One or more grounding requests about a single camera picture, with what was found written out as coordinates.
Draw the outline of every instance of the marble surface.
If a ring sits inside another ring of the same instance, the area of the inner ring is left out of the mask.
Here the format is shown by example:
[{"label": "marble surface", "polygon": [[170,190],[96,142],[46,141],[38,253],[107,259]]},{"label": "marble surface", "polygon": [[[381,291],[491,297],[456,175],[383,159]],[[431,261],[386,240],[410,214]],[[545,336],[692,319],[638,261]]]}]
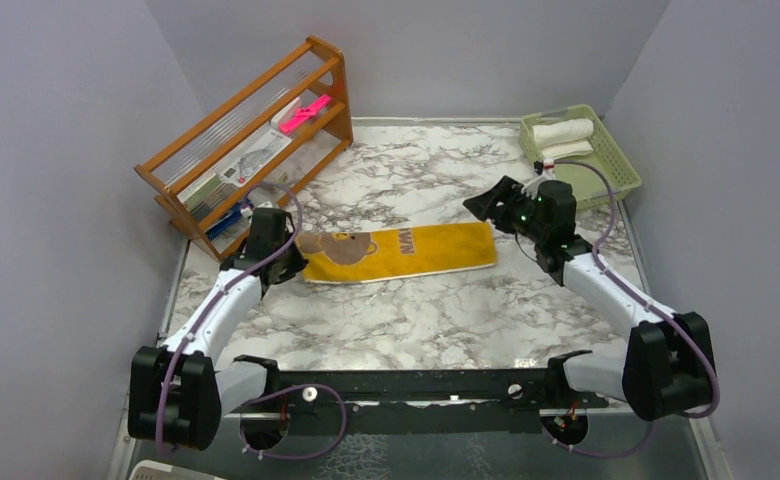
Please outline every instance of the marble surface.
[{"label": "marble surface", "polygon": [[[355,144],[298,194],[307,231],[370,231],[473,221],[461,202],[503,175],[523,181],[518,128],[357,127]],[[596,239],[607,208],[578,215]],[[585,301],[557,286],[494,233],[493,268],[364,285],[320,285],[300,277],[272,287],[225,348],[218,368],[251,354],[284,369],[437,369],[543,366],[573,350],[625,342]],[[523,242],[533,255],[533,245]],[[603,247],[608,261],[640,285],[622,221]],[[170,324],[180,328],[214,283],[216,263],[188,253]]]}]

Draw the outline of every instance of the white wall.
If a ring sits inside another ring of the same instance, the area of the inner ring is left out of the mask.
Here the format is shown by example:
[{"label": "white wall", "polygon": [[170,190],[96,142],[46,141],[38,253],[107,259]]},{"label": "white wall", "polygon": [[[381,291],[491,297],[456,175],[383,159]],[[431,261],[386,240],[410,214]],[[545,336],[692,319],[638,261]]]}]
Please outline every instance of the white wall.
[{"label": "white wall", "polygon": [[308,34],[346,55],[358,116],[605,111],[668,0],[147,0],[211,111]]},{"label": "white wall", "polygon": [[142,0],[0,1],[0,478],[103,478],[179,244],[132,167],[200,115]]},{"label": "white wall", "polygon": [[711,325],[735,478],[780,479],[780,1],[672,0],[605,123],[649,283]]}]

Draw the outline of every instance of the pink clip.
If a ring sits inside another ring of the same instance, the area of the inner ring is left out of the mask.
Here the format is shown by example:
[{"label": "pink clip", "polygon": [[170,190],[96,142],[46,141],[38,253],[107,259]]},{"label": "pink clip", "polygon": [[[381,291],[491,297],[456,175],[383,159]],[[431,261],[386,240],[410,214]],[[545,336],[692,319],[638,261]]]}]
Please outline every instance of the pink clip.
[{"label": "pink clip", "polygon": [[293,115],[293,118],[291,118],[286,123],[282,123],[278,126],[278,129],[281,130],[281,133],[284,135],[289,135],[294,130],[302,126],[303,123],[307,122],[311,118],[319,115],[320,110],[325,108],[326,105],[331,103],[331,97],[328,95],[321,95],[319,98],[317,98],[313,103],[308,105],[305,108],[300,108],[299,111],[296,112],[295,115]]}]

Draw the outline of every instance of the green basket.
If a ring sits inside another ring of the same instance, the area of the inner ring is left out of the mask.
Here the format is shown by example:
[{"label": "green basket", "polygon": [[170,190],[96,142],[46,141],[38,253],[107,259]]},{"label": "green basket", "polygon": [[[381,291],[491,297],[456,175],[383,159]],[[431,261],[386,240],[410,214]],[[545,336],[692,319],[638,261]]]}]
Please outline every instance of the green basket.
[{"label": "green basket", "polygon": [[[593,153],[570,157],[570,160],[576,160],[589,163],[599,168],[602,173],[608,177],[608,182],[614,189],[616,199],[622,200],[630,191],[639,187],[640,177],[634,171],[631,164],[626,160],[620,147],[611,138],[608,130],[602,125],[602,121],[593,112],[593,109],[587,105],[574,105],[566,109],[552,112],[536,113],[522,118],[520,127],[520,146],[525,152],[526,160],[530,165],[536,161],[543,161],[543,155],[540,149],[534,143],[534,134],[532,127],[534,125],[551,125],[563,120],[573,120],[576,118],[589,118],[593,121],[593,135],[587,140],[593,147]],[[573,195],[578,202],[579,210],[605,205],[608,203],[608,195],[605,192],[605,185],[599,180],[595,173],[586,168],[575,165],[557,165],[555,175],[558,180],[563,180],[573,187]]]}]

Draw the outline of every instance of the folded white towel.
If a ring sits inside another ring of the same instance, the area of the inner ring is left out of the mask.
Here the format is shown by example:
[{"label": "folded white towel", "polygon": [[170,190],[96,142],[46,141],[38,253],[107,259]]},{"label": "folded white towel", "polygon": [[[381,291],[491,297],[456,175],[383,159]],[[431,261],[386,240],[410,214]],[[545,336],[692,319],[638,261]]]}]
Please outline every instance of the folded white towel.
[{"label": "folded white towel", "polygon": [[552,125],[534,125],[532,130],[537,148],[546,148],[556,143],[574,142],[593,135],[593,121],[589,118],[578,118]]},{"label": "folded white towel", "polygon": [[590,142],[587,140],[576,140],[574,142],[559,143],[546,148],[541,148],[540,153],[543,158],[564,158],[573,157],[578,155],[587,155],[593,153],[593,147],[590,146]]}]

